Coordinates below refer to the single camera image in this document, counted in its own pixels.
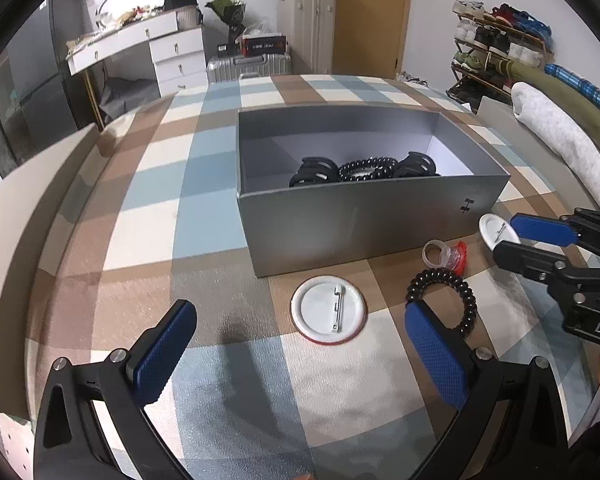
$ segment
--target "wooden door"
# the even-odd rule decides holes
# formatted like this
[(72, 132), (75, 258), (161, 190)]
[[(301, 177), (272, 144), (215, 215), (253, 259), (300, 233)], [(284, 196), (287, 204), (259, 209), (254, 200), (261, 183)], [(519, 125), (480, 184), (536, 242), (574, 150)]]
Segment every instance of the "wooden door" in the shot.
[(411, 0), (336, 0), (333, 73), (395, 77)]

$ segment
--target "rolled white blanket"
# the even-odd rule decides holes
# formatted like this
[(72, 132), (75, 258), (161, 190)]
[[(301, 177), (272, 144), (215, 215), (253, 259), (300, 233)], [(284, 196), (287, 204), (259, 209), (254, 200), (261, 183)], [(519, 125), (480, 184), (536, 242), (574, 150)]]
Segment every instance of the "rolled white blanket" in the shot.
[(600, 206), (600, 152), (589, 136), (551, 99), (527, 83), (513, 85), (511, 100), (516, 119), (565, 161)]

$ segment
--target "open box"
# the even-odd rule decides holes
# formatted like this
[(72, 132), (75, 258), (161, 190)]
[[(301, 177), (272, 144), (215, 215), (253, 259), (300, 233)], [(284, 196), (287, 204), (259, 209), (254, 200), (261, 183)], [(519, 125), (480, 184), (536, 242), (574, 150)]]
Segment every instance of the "open box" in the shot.
[[(305, 156), (342, 165), (427, 153), (440, 176), (289, 188)], [(475, 233), (509, 174), (437, 112), (382, 105), (241, 110), (238, 208), (258, 277), (313, 269)]]

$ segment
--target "desk leg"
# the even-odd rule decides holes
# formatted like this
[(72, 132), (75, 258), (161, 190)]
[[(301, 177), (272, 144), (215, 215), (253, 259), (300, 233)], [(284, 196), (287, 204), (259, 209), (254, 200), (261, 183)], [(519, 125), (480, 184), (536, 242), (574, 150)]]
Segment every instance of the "desk leg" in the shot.
[(91, 103), (91, 108), (93, 109), (93, 113), (96, 116), (96, 120), (98, 121), (98, 127), (100, 131), (102, 131), (104, 130), (104, 121), (102, 120), (102, 115), (100, 114), (100, 108), (98, 108), (96, 95), (93, 92), (91, 78), (89, 77), (89, 70), (83, 70), (82, 76), (84, 77), (84, 85), (87, 87), (87, 94), (89, 95), (89, 102)]

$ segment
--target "suitcase handle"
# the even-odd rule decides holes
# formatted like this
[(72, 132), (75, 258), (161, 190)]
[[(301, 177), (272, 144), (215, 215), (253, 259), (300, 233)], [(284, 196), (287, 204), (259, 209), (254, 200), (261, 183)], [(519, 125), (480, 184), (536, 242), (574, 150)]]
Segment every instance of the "suitcase handle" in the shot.
[(254, 56), (254, 57), (239, 57), (232, 61), (236, 65), (250, 65), (250, 64), (255, 64), (255, 63), (264, 63), (264, 55), (260, 54), (259, 56)]

